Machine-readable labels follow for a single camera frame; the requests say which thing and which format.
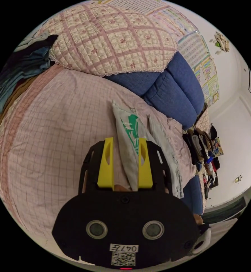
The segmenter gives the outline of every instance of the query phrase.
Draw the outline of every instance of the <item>screw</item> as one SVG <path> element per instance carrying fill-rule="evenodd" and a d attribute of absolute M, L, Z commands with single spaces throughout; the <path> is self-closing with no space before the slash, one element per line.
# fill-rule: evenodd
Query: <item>screw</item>
<path fill-rule="evenodd" d="M 122 196 L 122 197 L 121 197 L 121 202 L 122 202 L 123 204 L 129 203 L 129 197 L 127 197 L 127 196 Z"/>
<path fill-rule="evenodd" d="M 185 249 L 189 249 L 193 246 L 193 242 L 192 241 L 188 241 L 185 245 L 184 245 L 184 248 Z"/>

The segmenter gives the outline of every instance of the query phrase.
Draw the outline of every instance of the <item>qr code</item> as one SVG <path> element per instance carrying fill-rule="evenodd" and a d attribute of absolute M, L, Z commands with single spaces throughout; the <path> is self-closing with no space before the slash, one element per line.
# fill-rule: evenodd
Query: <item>qr code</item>
<path fill-rule="evenodd" d="M 135 266 L 136 265 L 135 253 L 112 252 L 111 265 Z"/>

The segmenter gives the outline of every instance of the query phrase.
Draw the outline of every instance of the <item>dark blue cloth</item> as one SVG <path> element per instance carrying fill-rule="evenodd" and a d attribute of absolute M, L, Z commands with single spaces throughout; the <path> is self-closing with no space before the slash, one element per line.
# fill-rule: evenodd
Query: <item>dark blue cloth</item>
<path fill-rule="evenodd" d="M 6 68 L 0 75 L 0 114 L 20 79 L 37 76 L 50 66 L 49 49 L 46 46 L 22 57 L 14 66 Z"/>
<path fill-rule="evenodd" d="M 163 73 L 133 72 L 106 76 L 142 97 L 147 104 L 190 128 L 204 107 L 202 88 L 182 55 L 177 52 Z"/>
<path fill-rule="evenodd" d="M 195 214 L 203 214 L 203 200 L 199 176 L 194 176 L 183 189 L 184 197 L 180 200 Z"/>

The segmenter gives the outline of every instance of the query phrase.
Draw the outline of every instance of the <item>green logo print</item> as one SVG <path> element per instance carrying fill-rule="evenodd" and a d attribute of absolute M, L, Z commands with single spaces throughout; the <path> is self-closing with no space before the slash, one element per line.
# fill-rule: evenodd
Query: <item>green logo print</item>
<path fill-rule="evenodd" d="M 139 136 L 138 136 L 138 117 L 136 115 L 131 114 L 128 117 L 128 123 L 124 122 L 122 119 L 122 124 L 124 129 L 137 153 L 139 154 Z"/>

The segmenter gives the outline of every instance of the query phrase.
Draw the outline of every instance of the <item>brown cloth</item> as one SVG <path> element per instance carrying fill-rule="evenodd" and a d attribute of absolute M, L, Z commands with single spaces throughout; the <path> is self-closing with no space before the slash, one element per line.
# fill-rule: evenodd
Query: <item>brown cloth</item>
<path fill-rule="evenodd" d="M 28 78 L 26 81 L 24 81 L 22 84 L 20 84 L 18 87 L 16 86 L 15 90 L 13 91 L 13 93 L 11 94 L 11 96 L 8 98 L 8 100 L 6 101 L 3 111 L 0 114 L 0 126 L 2 124 L 2 121 L 7 113 L 7 111 L 9 110 L 9 108 L 11 107 L 11 105 L 14 103 L 14 101 L 21 95 L 23 94 L 28 87 L 31 85 L 31 83 L 37 78 L 38 76 L 34 76 L 31 78 Z"/>

